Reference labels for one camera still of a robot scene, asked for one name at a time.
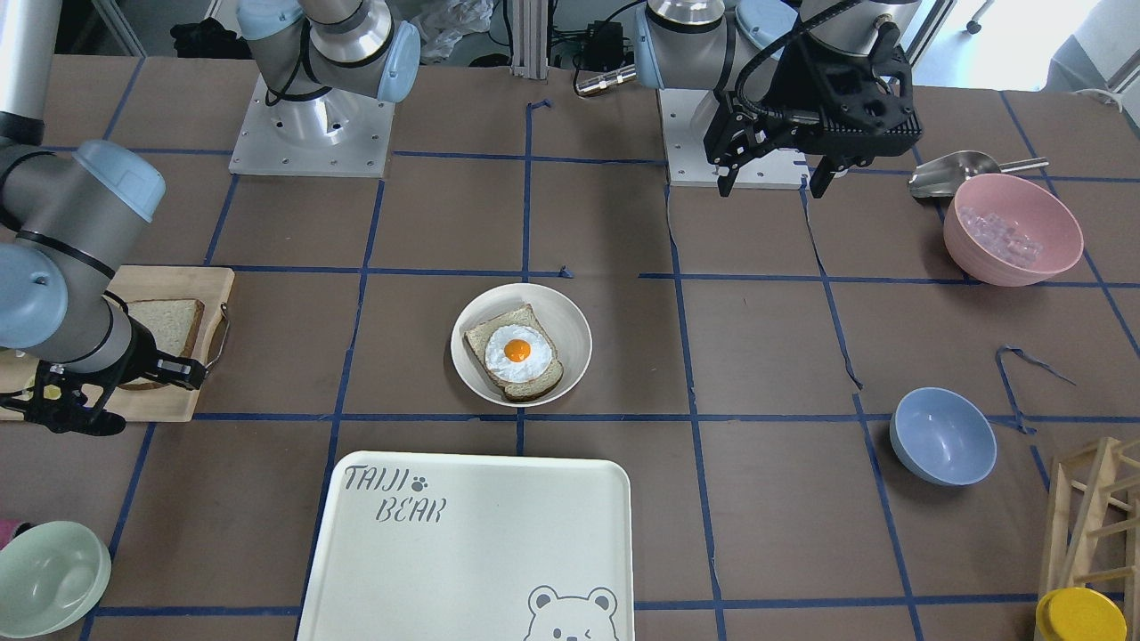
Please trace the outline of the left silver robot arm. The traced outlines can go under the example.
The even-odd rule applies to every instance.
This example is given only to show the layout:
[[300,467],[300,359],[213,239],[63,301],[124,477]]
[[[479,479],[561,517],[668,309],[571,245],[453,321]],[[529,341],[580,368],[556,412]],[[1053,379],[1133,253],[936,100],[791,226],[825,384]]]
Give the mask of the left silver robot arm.
[[705,161],[728,196],[773,151],[819,157],[814,198],[834,175],[899,157],[923,137],[899,40],[915,1],[648,1],[638,11],[640,83],[705,90]]

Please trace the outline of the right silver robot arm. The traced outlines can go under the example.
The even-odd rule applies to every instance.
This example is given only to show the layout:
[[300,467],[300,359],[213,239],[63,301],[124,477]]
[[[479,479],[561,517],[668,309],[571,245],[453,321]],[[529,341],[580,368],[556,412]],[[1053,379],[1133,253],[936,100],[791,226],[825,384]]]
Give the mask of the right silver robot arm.
[[[197,390],[210,370],[162,352],[109,295],[127,253],[158,210],[166,180],[114,141],[46,151],[44,97],[62,3],[3,3],[3,347],[36,358],[5,409],[52,433],[119,435],[106,409],[138,378]],[[402,102],[422,36],[386,1],[241,1],[236,21],[264,81],[264,105],[324,106],[334,94]]]

